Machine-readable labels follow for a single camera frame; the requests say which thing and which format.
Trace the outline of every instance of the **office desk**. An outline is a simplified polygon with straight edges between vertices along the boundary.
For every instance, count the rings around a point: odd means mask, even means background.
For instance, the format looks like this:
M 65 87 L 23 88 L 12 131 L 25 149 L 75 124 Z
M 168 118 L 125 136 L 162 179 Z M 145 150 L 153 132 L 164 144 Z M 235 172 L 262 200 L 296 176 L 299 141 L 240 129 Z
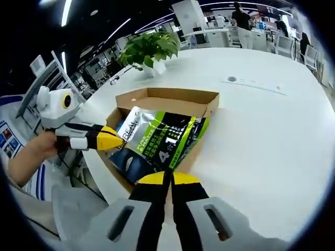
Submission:
M 81 116 L 105 123 L 116 107 L 115 95 L 143 87 L 220 92 L 220 108 L 189 173 L 210 196 L 221 197 L 246 215 L 253 230 L 266 237 L 294 239 L 315 213 L 333 169 L 335 114 L 312 73 L 283 56 L 235 48 L 181 51 L 166 68 L 151 79 L 131 69 L 118 84 L 103 85 L 85 103 Z M 278 69 L 285 69 L 285 74 Z M 244 84 L 279 86 L 283 95 L 229 83 L 229 76 Z M 128 196 L 95 151 L 83 154 L 108 203 Z M 178 246 L 169 221 L 171 208 L 168 203 L 160 243 Z
M 206 30 L 198 30 L 191 32 L 189 34 L 184 35 L 186 39 L 193 35 L 204 34 L 207 35 L 208 41 L 211 47 L 229 47 L 229 29 L 228 28 L 220 28 L 220 29 L 206 29 Z M 264 30 L 260 29 L 252 29 L 253 34 L 253 49 L 266 51 L 266 35 Z
M 190 36 L 193 36 L 193 35 L 206 34 L 206 33 L 210 33 L 210 32 L 228 32 L 228 31 L 229 31 L 228 28 L 198 30 L 198 31 L 188 33 L 188 34 L 184 35 L 183 37 L 187 38 L 187 37 L 190 37 Z

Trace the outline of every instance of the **person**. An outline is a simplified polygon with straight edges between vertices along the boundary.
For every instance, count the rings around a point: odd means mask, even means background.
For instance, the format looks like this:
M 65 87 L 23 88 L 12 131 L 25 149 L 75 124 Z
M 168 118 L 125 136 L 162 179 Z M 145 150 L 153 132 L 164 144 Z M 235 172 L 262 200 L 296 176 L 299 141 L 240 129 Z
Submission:
M 300 40 L 300 57 L 302 62 L 305 62 L 305 53 L 307 46 L 310 45 L 308 36 L 306 33 L 301 33 L 301 40 Z
M 250 22 L 249 22 L 250 29 L 252 29 L 252 28 L 256 28 L 256 24 L 257 24 L 256 19 L 255 19 L 254 17 L 251 18 L 251 19 L 250 19 Z
M 53 132 L 41 132 L 30 140 L 14 158 L 9 160 L 6 170 L 10 190 L 25 217 L 37 233 L 52 239 L 59 239 L 52 203 L 32 197 L 22 187 L 32 178 L 46 159 L 56 156 L 56 141 L 57 137 Z
M 277 24 L 278 35 L 288 38 L 288 31 L 286 24 L 280 19 L 278 19 L 278 21 L 276 21 L 275 23 Z
M 216 17 L 216 23 L 218 24 L 219 28 L 224 28 L 225 27 L 225 18 L 221 14 L 219 14 Z
M 233 25 L 237 24 L 240 43 L 244 49 L 252 49 L 253 36 L 249 25 L 250 16 L 241 10 L 240 4 L 234 2 L 235 11 L 231 15 Z

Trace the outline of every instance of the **white cabinet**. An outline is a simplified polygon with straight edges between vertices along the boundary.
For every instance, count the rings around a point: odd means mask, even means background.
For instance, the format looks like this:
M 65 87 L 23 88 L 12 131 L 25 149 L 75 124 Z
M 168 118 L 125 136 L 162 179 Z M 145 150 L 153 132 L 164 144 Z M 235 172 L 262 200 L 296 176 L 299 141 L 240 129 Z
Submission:
M 209 32 L 207 38 L 211 47 L 226 47 L 222 32 Z
M 259 51 L 267 51 L 265 33 L 254 32 L 253 49 Z

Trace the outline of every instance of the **snack package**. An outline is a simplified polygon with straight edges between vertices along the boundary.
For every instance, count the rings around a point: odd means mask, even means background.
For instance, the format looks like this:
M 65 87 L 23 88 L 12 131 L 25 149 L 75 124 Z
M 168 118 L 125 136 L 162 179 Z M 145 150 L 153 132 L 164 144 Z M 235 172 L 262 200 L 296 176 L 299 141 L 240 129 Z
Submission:
M 148 174 L 175 170 L 208 123 L 208 118 L 133 107 L 118 131 L 126 145 L 109 159 L 132 183 Z

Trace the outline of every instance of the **cable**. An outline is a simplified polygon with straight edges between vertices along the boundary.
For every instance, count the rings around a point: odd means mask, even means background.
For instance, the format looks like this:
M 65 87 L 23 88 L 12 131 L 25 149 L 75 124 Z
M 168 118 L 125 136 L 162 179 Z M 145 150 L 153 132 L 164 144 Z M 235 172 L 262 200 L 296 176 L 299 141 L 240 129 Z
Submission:
M 35 223 L 36 225 L 38 225 L 39 227 L 43 228 L 44 230 L 46 230 L 46 231 L 49 232 L 50 234 L 52 234 L 52 235 L 54 235 L 54 236 L 60 238 L 58 234 L 56 234 L 56 233 L 52 232 L 51 230 L 47 229 L 45 226 L 43 226 L 42 224 L 38 223 L 37 221 L 31 219 L 31 218 L 28 217 L 28 216 L 26 216 L 26 218 L 27 218 L 29 221 L 31 221 L 31 222 Z

